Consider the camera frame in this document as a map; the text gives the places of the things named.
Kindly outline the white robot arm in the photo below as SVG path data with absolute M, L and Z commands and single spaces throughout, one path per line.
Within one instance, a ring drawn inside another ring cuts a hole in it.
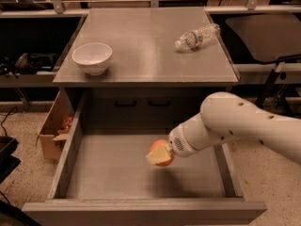
M 259 142 L 301 164 L 301 120 L 277 115 L 228 92 L 207 96 L 199 113 L 155 141 L 146 155 L 151 165 L 166 166 L 175 156 L 188 157 L 236 138 Z

